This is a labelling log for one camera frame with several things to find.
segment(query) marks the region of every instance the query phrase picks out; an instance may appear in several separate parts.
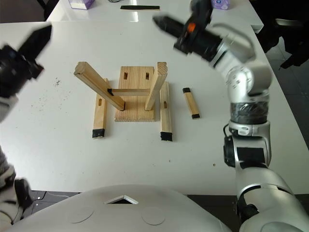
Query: black rubber cap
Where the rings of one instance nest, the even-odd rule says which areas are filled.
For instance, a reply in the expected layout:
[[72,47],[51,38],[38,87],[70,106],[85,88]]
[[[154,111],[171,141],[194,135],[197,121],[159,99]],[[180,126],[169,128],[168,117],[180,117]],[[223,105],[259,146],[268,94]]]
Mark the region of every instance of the black rubber cap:
[[183,93],[191,93],[190,88],[183,88]]
[[173,142],[172,133],[170,133],[170,132],[161,132],[161,140]]
[[94,129],[92,130],[92,138],[101,138],[104,137],[105,129]]
[[200,118],[199,114],[192,115],[192,119]]

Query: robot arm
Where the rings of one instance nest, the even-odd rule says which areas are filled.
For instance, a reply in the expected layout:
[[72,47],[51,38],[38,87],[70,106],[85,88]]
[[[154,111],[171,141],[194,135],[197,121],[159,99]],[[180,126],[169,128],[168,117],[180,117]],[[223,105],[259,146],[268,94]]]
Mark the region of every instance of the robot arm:
[[212,12],[209,3],[193,0],[193,13],[185,24],[168,16],[154,16],[153,20],[177,37],[174,48],[199,54],[226,81],[230,121],[225,128],[228,126],[231,135],[227,136],[224,128],[224,160],[236,170],[237,214],[243,223],[240,231],[309,231],[309,218],[300,202],[285,181],[268,169],[271,71],[255,58],[252,46],[222,39],[205,29]]
[[[51,29],[47,26],[34,31],[18,51],[9,45],[0,49],[0,122],[16,104],[16,93],[43,70],[35,58],[50,40]],[[27,181],[15,177],[14,167],[8,164],[0,147],[0,232],[19,221],[32,204]]]

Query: wooden leg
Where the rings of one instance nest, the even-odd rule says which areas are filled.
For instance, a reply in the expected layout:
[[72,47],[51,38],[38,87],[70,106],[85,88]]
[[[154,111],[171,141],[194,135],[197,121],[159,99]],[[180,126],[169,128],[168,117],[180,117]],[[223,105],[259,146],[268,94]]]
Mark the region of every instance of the wooden leg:
[[145,110],[151,110],[154,106],[155,98],[158,96],[167,75],[168,68],[166,62],[158,62],[152,78],[150,94],[145,102]]
[[108,92],[108,89],[111,88],[110,85],[87,62],[78,62],[74,75],[118,110],[125,109],[125,101],[121,97],[112,96]]
[[97,94],[95,117],[93,121],[93,130],[92,130],[93,139],[104,137],[106,119],[107,119],[106,112],[107,112],[107,101]]
[[183,93],[187,101],[192,119],[200,118],[197,103],[194,100],[190,88],[183,88]]
[[169,83],[165,81],[160,90],[161,140],[173,141],[170,117]]

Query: black cable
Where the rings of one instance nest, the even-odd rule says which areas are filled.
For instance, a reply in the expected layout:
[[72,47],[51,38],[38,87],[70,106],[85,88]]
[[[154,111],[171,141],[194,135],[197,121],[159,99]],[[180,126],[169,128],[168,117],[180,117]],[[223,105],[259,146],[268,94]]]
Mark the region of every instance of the black cable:
[[227,137],[226,132],[225,132],[225,129],[226,129],[227,126],[228,126],[228,123],[223,127],[223,133],[224,133],[225,137]]

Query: white table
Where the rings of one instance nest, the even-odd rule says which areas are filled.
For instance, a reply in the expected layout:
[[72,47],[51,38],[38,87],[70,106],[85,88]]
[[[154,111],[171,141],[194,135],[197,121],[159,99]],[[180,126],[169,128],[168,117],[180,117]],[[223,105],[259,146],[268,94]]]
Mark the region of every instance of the white table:
[[[68,0],[59,0],[47,21],[110,21],[110,22],[149,22],[153,14],[166,13],[185,21],[191,12],[190,0],[122,0],[110,3],[107,0],[95,0],[89,10],[72,9]],[[159,5],[160,11],[120,10],[121,5]],[[263,23],[249,0],[231,0],[230,9],[214,9],[213,18],[232,23],[241,19],[250,24],[258,33]]]
[[[17,47],[41,25],[1,24],[0,44]],[[38,59],[44,73],[20,92],[19,104],[0,126],[2,149],[32,189],[85,191],[131,183],[185,194],[235,194],[235,171],[223,159],[222,127],[230,116],[219,73],[200,57],[173,50],[175,39],[153,23],[81,21],[53,26],[52,43]],[[234,26],[253,39],[257,56],[268,62],[251,27],[241,22]],[[166,61],[174,142],[160,140],[159,117],[148,123],[114,122],[110,105],[106,138],[93,140],[96,94],[73,76],[78,61],[89,62],[113,87],[118,85],[120,66]],[[192,88],[201,119],[191,119],[183,87]],[[275,77],[270,94],[270,167],[294,193],[309,193],[309,152]]]

